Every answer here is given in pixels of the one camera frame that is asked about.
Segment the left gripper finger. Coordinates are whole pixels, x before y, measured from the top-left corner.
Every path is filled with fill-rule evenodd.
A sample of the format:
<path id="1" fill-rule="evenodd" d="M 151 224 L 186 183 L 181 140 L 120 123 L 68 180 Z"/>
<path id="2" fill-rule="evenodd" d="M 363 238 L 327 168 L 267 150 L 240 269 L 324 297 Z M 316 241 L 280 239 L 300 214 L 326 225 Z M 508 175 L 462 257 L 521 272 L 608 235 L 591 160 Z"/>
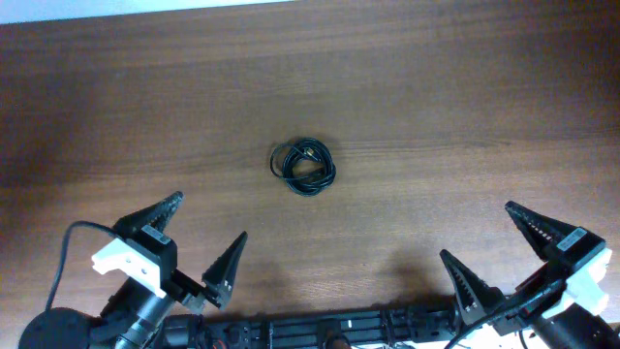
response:
<path id="1" fill-rule="evenodd" d="M 112 229 L 121 237 L 128 238 L 149 226 L 163 233 L 184 200 L 184 194 L 176 191 L 160 202 L 119 218 Z"/>
<path id="2" fill-rule="evenodd" d="M 238 264 L 247 239 L 248 234 L 242 232 L 202 274 L 204 295 L 220 310 L 224 310 L 231 301 Z"/>

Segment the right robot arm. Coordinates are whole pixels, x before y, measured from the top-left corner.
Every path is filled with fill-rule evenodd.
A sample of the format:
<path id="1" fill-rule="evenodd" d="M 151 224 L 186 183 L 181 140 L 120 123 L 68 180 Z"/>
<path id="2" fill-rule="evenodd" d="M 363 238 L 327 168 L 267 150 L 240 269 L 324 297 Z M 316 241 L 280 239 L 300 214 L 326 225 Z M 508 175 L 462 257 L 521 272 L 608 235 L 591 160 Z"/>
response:
<path id="1" fill-rule="evenodd" d="M 506 296 L 442 250 L 462 321 L 448 348 L 485 325 L 499 335 L 531 329 L 549 348 L 617 348 L 619 330 L 601 317 L 609 294 L 600 282 L 612 256 L 606 241 L 513 201 L 505 210 L 543 265 Z"/>

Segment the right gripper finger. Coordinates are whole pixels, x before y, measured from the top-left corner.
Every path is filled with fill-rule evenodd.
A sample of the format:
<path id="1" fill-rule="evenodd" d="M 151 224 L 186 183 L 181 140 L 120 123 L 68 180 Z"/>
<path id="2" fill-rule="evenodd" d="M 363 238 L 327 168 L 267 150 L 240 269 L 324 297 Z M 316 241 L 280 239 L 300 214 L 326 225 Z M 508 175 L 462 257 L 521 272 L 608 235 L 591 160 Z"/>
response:
<path id="1" fill-rule="evenodd" d="M 536 255 L 544 262 L 552 255 L 550 247 L 557 245 L 576 230 L 574 225 L 541 215 L 513 201 L 505 204 L 505 210 Z"/>
<path id="2" fill-rule="evenodd" d="M 447 249 L 440 252 L 440 258 L 452 281 L 464 324 L 474 324 L 504 303 L 506 298 L 499 288 L 488 286 Z"/>

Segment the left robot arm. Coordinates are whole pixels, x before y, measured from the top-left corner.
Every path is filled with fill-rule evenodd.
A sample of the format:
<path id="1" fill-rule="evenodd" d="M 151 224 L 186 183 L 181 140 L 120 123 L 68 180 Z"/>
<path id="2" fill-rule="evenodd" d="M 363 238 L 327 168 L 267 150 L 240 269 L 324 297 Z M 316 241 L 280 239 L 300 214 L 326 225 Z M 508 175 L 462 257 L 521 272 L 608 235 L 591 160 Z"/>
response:
<path id="1" fill-rule="evenodd" d="M 207 304 L 224 309 L 230 302 L 248 235 L 241 233 L 202 274 L 201 281 L 195 281 L 178 268 L 177 245 L 164 233 L 183 199 L 182 193 L 175 192 L 119 218 L 112 227 L 88 221 L 72 223 L 62 239 L 60 267 L 46 307 L 23 330 L 19 347 L 215 347 L 202 312 Z M 112 238 L 91 258 L 96 272 L 120 270 L 127 276 L 97 317 L 53 304 L 76 228 L 105 232 Z"/>

